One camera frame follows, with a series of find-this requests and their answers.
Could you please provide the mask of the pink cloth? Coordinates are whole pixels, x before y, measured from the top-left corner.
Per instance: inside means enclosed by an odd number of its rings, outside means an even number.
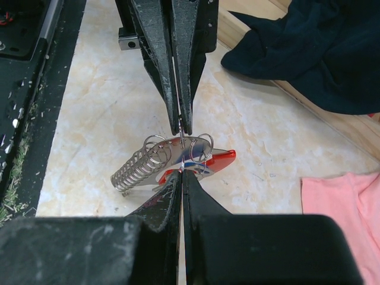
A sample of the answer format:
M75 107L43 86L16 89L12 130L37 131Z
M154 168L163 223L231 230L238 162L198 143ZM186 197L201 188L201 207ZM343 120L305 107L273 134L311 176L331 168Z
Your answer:
M379 173L302 178L302 211L342 228L365 284L379 284Z

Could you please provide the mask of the dark navy vest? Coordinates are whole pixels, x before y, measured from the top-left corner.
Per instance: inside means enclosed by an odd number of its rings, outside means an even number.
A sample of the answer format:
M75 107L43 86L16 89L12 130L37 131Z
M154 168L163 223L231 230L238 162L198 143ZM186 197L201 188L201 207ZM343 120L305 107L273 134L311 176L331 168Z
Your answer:
M277 20L235 13L249 27L222 66L290 83L329 112L379 112L379 2L292 1Z

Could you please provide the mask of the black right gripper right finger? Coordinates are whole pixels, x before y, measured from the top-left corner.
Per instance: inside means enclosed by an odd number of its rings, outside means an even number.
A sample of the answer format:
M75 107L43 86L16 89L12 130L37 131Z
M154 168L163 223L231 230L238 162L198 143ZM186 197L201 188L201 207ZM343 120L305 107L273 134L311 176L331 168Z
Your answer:
M182 175L188 284L363 284L343 231L319 214L232 214Z

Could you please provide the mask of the blue key tag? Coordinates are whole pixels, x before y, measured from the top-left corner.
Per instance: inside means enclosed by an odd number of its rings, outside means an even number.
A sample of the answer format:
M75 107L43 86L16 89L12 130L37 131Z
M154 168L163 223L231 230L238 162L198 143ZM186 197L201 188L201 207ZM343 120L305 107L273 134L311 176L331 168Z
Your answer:
M180 169L191 169L197 175L209 175L211 169L207 166L207 161L211 158L212 148L207 146L189 147L188 153L180 163Z

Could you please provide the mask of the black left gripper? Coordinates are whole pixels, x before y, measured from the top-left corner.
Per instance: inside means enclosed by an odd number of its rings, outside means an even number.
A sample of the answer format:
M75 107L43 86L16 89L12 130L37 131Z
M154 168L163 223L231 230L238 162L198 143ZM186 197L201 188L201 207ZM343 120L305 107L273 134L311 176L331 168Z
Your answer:
M166 105L170 129L192 133L191 62L216 49L218 1L116 1L120 37L136 37L144 66ZM175 60L175 73L172 57Z

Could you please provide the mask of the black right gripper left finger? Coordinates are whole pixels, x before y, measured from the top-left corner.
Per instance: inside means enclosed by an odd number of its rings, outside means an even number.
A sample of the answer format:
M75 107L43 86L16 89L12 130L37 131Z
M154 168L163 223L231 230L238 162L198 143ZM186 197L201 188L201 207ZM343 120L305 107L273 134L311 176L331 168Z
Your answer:
M182 175L126 217L18 218L1 229L2 284L177 284Z

